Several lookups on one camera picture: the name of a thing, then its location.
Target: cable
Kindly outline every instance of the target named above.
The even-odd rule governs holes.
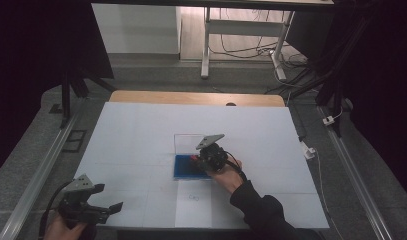
[[[259,14],[259,17],[260,17],[260,13],[261,13],[262,10],[253,10],[253,12],[256,12],[256,11],[258,11],[258,14]],[[270,10],[268,11],[268,14],[266,16],[266,21],[268,21],[269,13],[270,13]],[[226,14],[227,14],[227,18],[229,19],[228,9],[226,9]],[[222,19],[222,8],[219,8],[219,19]],[[206,21],[206,11],[204,12],[204,21]],[[270,43],[270,44],[267,44],[267,45],[264,45],[264,46],[260,46],[260,43],[262,41],[262,37],[260,37],[258,45],[256,47],[246,48],[246,49],[239,49],[239,50],[227,50],[225,48],[225,45],[224,45],[223,35],[222,34],[220,34],[220,35],[221,35],[221,45],[222,45],[222,49],[224,50],[224,52],[215,52],[210,48],[210,46],[209,46],[209,50],[214,54],[222,54],[222,55],[227,55],[227,56],[235,57],[235,58],[248,59],[248,58],[255,58],[255,57],[261,56],[264,52],[275,49],[274,47],[264,49],[265,47],[268,47],[268,46],[271,46],[271,45],[274,45],[274,44],[277,43],[277,42],[274,42],[274,43]],[[257,54],[252,55],[252,56],[245,56],[244,57],[244,56],[238,56],[238,55],[231,54],[231,53],[237,53],[237,52],[245,52],[245,51],[254,50],[254,49],[257,51]]]
[[[282,60],[279,59],[280,62],[283,63],[284,66],[286,66],[287,68],[295,69],[295,68],[299,68],[299,67],[308,67],[308,66],[309,66],[307,63],[299,62],[300,64],[295,64],[295,63],[291,62],[291,61],[290,61],[290,57],[291,57],[291,56],[288,58],[289,60],[287,60],[287,61],[284,59],[284,54],[280,53],[280,56],[281,56],[281,58],[282,58]]]
[[[281,66],[281,64],[282,63],[280,63],[280,65],[278,65],[277,67],[275,67],[275,71],[274,71],[274,77],[275,77],[275,79],[279,82],[279,83],[281,83],[281,84],[283,84],[283,85],[285,85],[285,86],[289,86],[289,87],[302,87],[302,86],[300,86],[300,85],[295,85],[295,84],[289,84],[289,83],[285,83],[285,82],[281,82],[281,80],[278,78],[278,76],[277,76],[277,68],[279,67],[279,66]]]
[[[241,177],[241,179],[243,179],[243,182],[246,182],[247,181],[246,174],[244,174],[243,170],[241,169],[240,164],[238,164],[237,159],[235,159],[235,157],[231,153],[229,153],[227,151],[224,151],[224,152],[227,153],[228,155],[230,155],[234,159],[236,164],[234,164],[228,160],[225,163],[230,165],[232,168],[234,168],[234,170],[237,171],[237,173]]]
[[[232,157],[232,159],[234,159],[235,163],[237,164],[237,167],[239,167],[239,168],[241,169],[240,164],[238,164],[237,159],[235,159],[235,157],[234,157],[231,153],[229,153],[229,152],[227,152],[227,151],[224,151],[224,152],[225,152],[226,154],[230,155],[230,156]]]
[[[290,60],[292,57],[299,56],[299,55],[304,56],[304,55],[301,54],[301,53],[296,53],[296,54],[293,54],[293,55],[289,56],[287,61],[284,60],[284,55],[283,55],[283,54],[281,54],[281,57],[283,58],[284,63],[293,66],[293,68],[306,67],[306,66],[308,66],[308,63],[307,63],[306,61],[302,61],[302,62],[301,62],[301,61],[296,61],[296,62],[293,62],[293,61]]]
[[[288,93],[288,98],[287,98],[287,103],[285,104],[285,106],[288,106],[288,102],[290,101],[290,95],[291,95],[291,91]]]
[[[262,10],[254,9],[254,10],[252,11],[252,13],[255,13],[255,12],[257,12],[257,16],[253,19],[253,21],[255,21],[256,19],[259,21],[259,19],[260,19],[260,14],[262,13]]]
[[[310,70],[309,68],[305,68],[305,69],[303,69],[295,78],[293,78],[291,81],[290,81],[290,83],[297,83],[297,82],[299,82],[299,81],[301,81],[301,79],[304,77],[304,76],[306,76],[307,75],[307,71],[308,70]],[[268,94],[268,93],[270,93],[270,92],[273,92],[273,91],[275,91],[275,90],[278,90],[278,89],[280,89],[280,88],[282,88],[282,87],[284,87],[284,85],[281,85],[281,86],[278,86],[278,87],[275,87],[275,88],[271,88],[271,89],[268,89],[266,92],[264,92],[264,94]]]
[[[340,113],[337,116],[333,117],[333,119],[336,119],[336,118],[340,117],[341,114],[343,113],[343,107],[340,106],[340,108],[341,108]]]
[[[327,201],[325,201],[324,187],[323,187],[323,184],[322,184],[321,160],[319,158],[318,150],[316,148],[314,148],[314,149],[315,149],[315,152],[316,152],[316,156],[318,158],[319,182],[320,182],[320,185],[321,185],[321,194],[322,194],[322,199],[324,200],[325,210],[327,211],[328,217],[330,218],[331,222],[334,225],[334,228],[336,229],[338,235],[340,236],[340,239],[343,240],[343,236],[341,236],[341,233],[338,230],[337,225],[335,224],[333,218],[331,217],[330,210],[328,209],[328,206],[327,206]]]
[[[220,90],[220,89],[218,89],[218,88],[216,88],[216,87],[212,87],[212,89],[215,90],[215,91],[218,91],[218,92],[220,92],[220,93],[225,93],[224,91],[222,91],[222,90]]]
[[[53,205],[54,199],[57,197],[60,191],[62,191],[63,188],[65,188],[67,185],[69,185],[72,181],[70,182],[65,182],[63,183],[57,190],[54,192],[53,196],[50,199],[50,202],[48,202],[47,208],[43,215],[41,216],[41,221],[40,221],[40,228],[39,228],[39,233],[38,233],[38,239],[44,239],[45,235],[45,230],[47,227],[47,219],[48,219],[48,214],[50,212],[51,206]]]

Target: wooden board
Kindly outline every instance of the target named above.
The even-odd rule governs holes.
[[[125,91],[113,92],[110,102],[166,103],[195,105],[284,107],[284,100],[278,95],[225,94],[225,93],[190,93],[190,92],[152,92]]]

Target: aluminum rail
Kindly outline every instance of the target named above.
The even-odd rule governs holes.
[[[60,151],[62,150],[63,144],[68,138],[73,125],[79,119],[84,110],[85,101],[85,99],[79,99],[76,106],[76,111],[74,112],[71,120],[67,123],[66,127],[61,129],[57,134],[56,139],[32,176],[31,181],[29,182],[15,209],[10,215],[9,220],[1,231],[0,240],[12,240],[16,239],[18,236],[23,224],[25,223],[26,217],[35,203],[41,188],[47,180],[47,177],[50,174],[50,171],[53,168]]]
[[[325,118],[328,114],[325,114],[327,111],[321,107],[318,107],[320,115]],[[334,147],[337,150],[337,153],[341,159],[344,169],[347,172],[347,175],[350,179],[350,182],[355,189],[356,194],[358,195],[359,201],[362,204],[362,207],[366,211],[368,220],[371,222],[372,228],[377,235],[377,238],[380,240],[392,240],[393,237],[384,221],[383,216],[378,210],[377,204],[374,199],[371,197],[360,173],[357,169],[356,164],[354,163],[352,157],[347,150],[346,145],[343,140],[337,136],[335,131],[331,127],[328,128],[328,134],[334,144]]]

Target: gray floor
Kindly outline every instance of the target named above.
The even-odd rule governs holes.
[[[110,83],[121,89],[150,91],[195,91],[263,94],[277,87],[272,77],[271,64],[214,63],[210,79],[200,79],[198,63],[171,61],[125,61],[112,59],[116,80]],[[287,70],[290,77],[297,70]],[[86,101],[83,117],[74,130],[85,130],[85,144],[77,153],[62,152],[52,169],[18,239],[36,239],[39,218],[53,191],[59,184],[70,180],[78,166],[86,143],[91,137],[95,123],[110,94],[87,81],[91,90]],[[322,184],[329,216],[336,223],[343,239],[377,239],[371,223],[359,203],[359,199],[344,171],[336,150],[321,122],[314,103],[316,92],[311,91],[288,102],[298,134],[306,144],[317,149],[321,163]],[[42,107],[35,120],[0,170],[0,232],[11,211],[16,206],[23,190],[43,159],[50,144],[58,133],[60,114],[50,114],[54,104],[60,104],[60,87],[47,91],[42,98]],[[359,134],[349,120],[349,109],[342,116],[343,139],[354,157],[381,214],[394,239],[407,239],[407,195],[388,167]],[[75,146],[66,144],[65,149]],[[319,162],[308,161],[314,182],[321,194]],[[340,239],[329,219],[331,228],[322,231],[326,239]],[[100,228],[97,239],[116,239],[116,231]]]

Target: human hand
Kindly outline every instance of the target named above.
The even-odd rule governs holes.
[[[228,158],[228,161],[232,162],[233,164],[237,164],[231,158]],[[237,160],[238,165],[240,168],[242,167],[242,163],[240,160]],[[243,179],[238,175],[237,171],[234,170],[230,165],[225,164],[225,166],[219,172],[208,171],[206,172],[207,175],[211,176],[218,182],[221,186],[223,186],[229,193],[233,193],[241,184],[243,184]]]
[[[86,223],[77,223],[72,229],[66,226],[65,220],[56,213],[44,236],[44,240],[77,240],[87,226]]]

